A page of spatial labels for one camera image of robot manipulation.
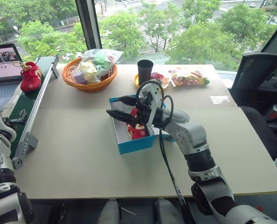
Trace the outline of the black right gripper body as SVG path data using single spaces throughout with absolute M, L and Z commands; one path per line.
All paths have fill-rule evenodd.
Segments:
M 151 115 L 151 104 L 145 97 L 139 97 L 136 99 L 134 95 L 133 98 L 134 106 L 137 109 L 135 115 L 132 118 L 131 126 L 136 127 L 137 125 L 144 125 L 147 127 L 152 126 L 152 120 L 150 120 Z

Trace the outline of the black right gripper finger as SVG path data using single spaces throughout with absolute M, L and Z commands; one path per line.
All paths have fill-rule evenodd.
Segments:
M 125 105 L 135 106 L 137 101 L 135 96 L 126 95 L 117 98 L 117 102 L 122 102 Z
M 134 116 L 131 114 L 127 114 L 121 110 L 106 110 L 106 112 L 114 119 L 125 122 L 131 123 L 134 121 Z

